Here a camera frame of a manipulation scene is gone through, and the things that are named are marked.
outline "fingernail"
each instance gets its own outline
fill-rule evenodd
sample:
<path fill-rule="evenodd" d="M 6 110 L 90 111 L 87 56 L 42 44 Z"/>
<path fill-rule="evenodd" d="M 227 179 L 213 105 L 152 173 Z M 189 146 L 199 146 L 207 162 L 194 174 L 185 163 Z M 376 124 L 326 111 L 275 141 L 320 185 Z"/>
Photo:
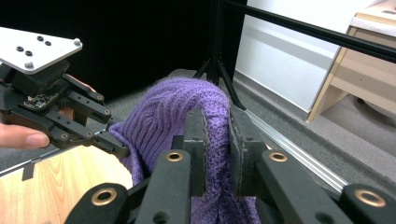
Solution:
<path fill-rule="evenodd" d="M 49 144 L 49 138 L 43 133 L 33 133 L 26 137 L 27 147 L 46 147 Z"/>

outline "black horizontal rail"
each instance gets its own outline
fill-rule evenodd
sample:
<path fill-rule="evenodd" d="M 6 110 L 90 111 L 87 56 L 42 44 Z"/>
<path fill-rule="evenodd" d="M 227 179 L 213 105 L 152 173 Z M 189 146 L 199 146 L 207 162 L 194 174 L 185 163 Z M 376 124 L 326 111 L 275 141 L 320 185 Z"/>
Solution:
<path fill-rule="evenodd" d="M 289 28 L 305 35 L 310 35 L 321 40 L 325 40 L 347 49 L 353 49 L 360 53 L 364 53 L 391 63 L 396 63 L 395 48 L 360 39 L 351 35 L 345 35 L 306 22 L 280 16 L 255 7 L 249 7 L 243 4 L 235 3 L 230 0 L 223 0 L 223 4 L 227 9 L 236 10 L 254 18 L 263 21 L 269 21 L 273 24 Z"/>

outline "dark background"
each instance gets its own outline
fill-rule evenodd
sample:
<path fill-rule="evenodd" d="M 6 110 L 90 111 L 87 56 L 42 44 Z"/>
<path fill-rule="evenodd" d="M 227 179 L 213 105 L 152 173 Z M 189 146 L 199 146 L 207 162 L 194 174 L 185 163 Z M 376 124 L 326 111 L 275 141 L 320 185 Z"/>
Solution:
<path fill-rule="evenodd" d="M 224 53 L 233 74 L 243 16 L 227 15 Z M 197 70 L 208 57 L 210 0 L 0 1 L 0 26 L 79 38 L 67 73 L 107 100 L 139 90 L 178 68 Z"/>

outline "wooden table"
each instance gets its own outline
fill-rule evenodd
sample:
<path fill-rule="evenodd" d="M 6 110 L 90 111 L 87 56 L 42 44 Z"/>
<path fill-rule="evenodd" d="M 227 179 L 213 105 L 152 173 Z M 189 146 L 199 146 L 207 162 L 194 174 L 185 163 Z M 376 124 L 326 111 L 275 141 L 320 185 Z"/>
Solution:
<path fill-rule="evenodd" d="M 365 8 L 356 13 L 349 35 L 396 48 L 396 3 Z M 396 64 L 341 48 L 308 116 L 313 120 L 346 95 L 396 114 Z"/>
<path fill-rule="evenodd" d="M 0 177 L 0 223 L 64 223 L 90 188 L 119 183 L 129 189 L 131 174 L 118 159 L 96 147 L 75 147 L 35 165 L 34 178 L 22 169 Z"/>

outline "knitted cloth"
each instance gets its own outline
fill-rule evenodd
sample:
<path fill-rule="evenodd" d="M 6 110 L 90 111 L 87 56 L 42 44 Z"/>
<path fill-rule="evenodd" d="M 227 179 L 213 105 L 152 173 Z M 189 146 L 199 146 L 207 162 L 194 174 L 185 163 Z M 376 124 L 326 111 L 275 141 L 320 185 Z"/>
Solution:
<path fill-rule="evenodd" d="M 158 155 L 169 150 L 174 135 L 182 135 L 188 111 L 202 108 L 207 122 L 206 193 L 191 199 L 192 223 L 260 223 L 254 198 L 236 198 L 230 172 L 229 100 L 216 85 L 188 77 L 168 77 L 156 83 L 121 123 L 110 132 L 131 149 L 121 162 L 134 184 L 152 173 Z"/>

